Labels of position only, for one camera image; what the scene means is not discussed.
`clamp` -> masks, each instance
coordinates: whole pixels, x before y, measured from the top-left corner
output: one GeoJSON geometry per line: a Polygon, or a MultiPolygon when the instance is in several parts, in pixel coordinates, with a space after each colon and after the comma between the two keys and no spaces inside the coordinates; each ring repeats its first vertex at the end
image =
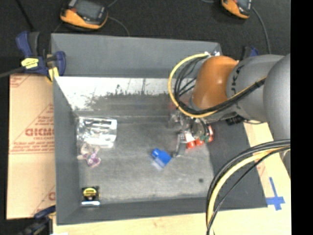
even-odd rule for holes
{"type": "Polygon", "coordinates": [[[24,54],[22,60],[22,71],[24,73],[39,73],[47,76],[51,81],[54,76],[63,75],[66,68],[65,53],[55,52],[51,57],[44,58],[38,55],[39,32],[21,32],[16,38],[16,44],[24,54]]]}

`blue block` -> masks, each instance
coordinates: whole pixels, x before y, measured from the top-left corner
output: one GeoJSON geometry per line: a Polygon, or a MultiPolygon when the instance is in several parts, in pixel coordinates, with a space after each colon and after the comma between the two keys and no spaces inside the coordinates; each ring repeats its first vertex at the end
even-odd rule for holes
{"type": "Polygon", "coordinates": [[[151,155],[154,158],[155,162],[161,167],[165,167],[169,163],[169,161],[172,159],[172,157],[168,155],[166,151],[161,151],[158,148],[155,148],[152,151],[151,155]]]}

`cardboard sheet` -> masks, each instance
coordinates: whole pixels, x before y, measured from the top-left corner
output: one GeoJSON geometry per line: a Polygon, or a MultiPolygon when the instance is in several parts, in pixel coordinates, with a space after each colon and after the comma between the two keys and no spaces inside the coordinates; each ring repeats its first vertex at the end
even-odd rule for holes
{"type": "Polygon", "coordinates": [[[7,219],[55,204],[52,83],[36,74],[10,77],[7,219]]]}

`blue object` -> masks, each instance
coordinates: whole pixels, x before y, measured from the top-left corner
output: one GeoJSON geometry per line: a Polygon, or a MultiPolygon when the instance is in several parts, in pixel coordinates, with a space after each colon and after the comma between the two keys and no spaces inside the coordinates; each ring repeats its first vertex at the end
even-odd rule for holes
{"type": "Polygon", "coordinates": [[[251,52],[250,52],[250,56],[249,57],[254,57],[254,56],[258,56],[259,55],[259,51],[255,47],[250,46],[250,49],[251,49],[251,52]]]}
{"type": "Polygon", "coordinates": [[[46,63],[49,61],[55,61],[57,64],[59,75],[63,75],[66,68],[65,53],[63,51],[57,51],[52,58],[44,59],[42,56],[38,55],[37,44],[38,44],[39,32],[21,32],[16,38],[16,44],[19,50],[21,50],[27,57],[35,57],[39,60],[37,66],[27,69],[24,67],[25,73],[39,73],[46,75],[50,78],[49,67],[46,66],[46,63]]]}
{"type": "Polygon", "coordinates": [[[274,191],[274,197],[266,198],[266,203],[268,205],[274,205],[275,206],[275,210],[279,211],[279,210],[282,209],[281,204],[284,204],[285,200],[284,200],[283,197],[279,197],[277,195],[277,191],[276,191],[276,188],[275,188],[274,181],[273,181],[272,177],[269,177],[269,181],[270,181],[270,184],[271,184],[272,189],[274,191]]]}
{"type": "Polygon", "coordinates": [[[154,158],[155,162],[160,165],[162,168],[165,167],[169,161],[172,159],[170,155],[166,151],[161,151],[158,148],[155,148],[152,153],[152,157],[154,158]]]}

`yellow cable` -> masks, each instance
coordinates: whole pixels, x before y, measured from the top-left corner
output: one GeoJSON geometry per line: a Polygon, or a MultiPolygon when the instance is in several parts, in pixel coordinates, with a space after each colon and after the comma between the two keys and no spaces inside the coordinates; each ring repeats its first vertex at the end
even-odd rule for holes
{"type": "MultiPolygon", "coordinates": [[[[192,55],[192,56],[189,56],[183,60],[181,60],[171,71],[170,75],[169,75],[169,78],[168,78],[168,84],[167,84],[167,88],[168,88],[168,92],[169,92],[169,95],[170,95],[170,98],[172,100],[172,102],[175,104],[175,106],[182,112],[184,113],[186,116],[189,116],[189,117],[193,117],[193,118],[204,118],[204,117],[208,117],[214,113],[216,113],[218,110],[215,110],[215,111],[212,111],[212,112],[207,112],[207,113],[203,113],[203,114],[199,114],[199,115],[196,115],[196,114],[192,114],[192,113],[189,113],[187,111],[185,111],[183,108],[181,108],[179,106],[179,103],[176,101],[174,95],[173,95],[173,92],[172,92],[172,80],[173,80],[173,76],[175,74],[175,72],[178,70],[178,68],[180,66],[182,66],[184,63],[188,62],[189,60],[191,59],[194,59],[194,58],[198,58],[198,57],[211,57],[211,55],[207,52],[205,53],[201,53],[201,54],[196,54],[196,55],[192,55]]],[[[245,91],[249,90],[251,86],[248,86],[246,87],[245,89],[243,89],[242,91],[238,92],[237,94],[235,94],[234,96],[232,96],[231,98],[229,98],[228,100],[244,93],[245,91]]]]}
{"type": "Polygon", "coordinates": [[[223,177],[220,178],[220,180],[217,182],[216,186],[214,187],[214,190],[212,191],[212,194],[210,196],[209,199],[209,205],[208,205],[208,210],[207,210],[207,225],[209,224],[212,215],[213,215],[213,209],[214,209],[214,204],[217,198],[217,195],[220,191],[220,189],[222,188],[222,186],[224,185],[224,183],[226,182],[226,180],[233,174],[235,173],[238,169],[240,169],[241,167],[243,167],[244,165],[252,162],[252,161],[257,161],[259,159],[262,159],[264,156],[268,155],[269,153],[272,153],[278,149],[281,149],[282,147],[276,148],[276,149],[271,149],[271,150],[266,150],[260,153],[257,153],[249,158],[246,158],[242,161],[240,161],[238,164],[234,165],[233,167],[231,167],[224,175],[223,177]]]}

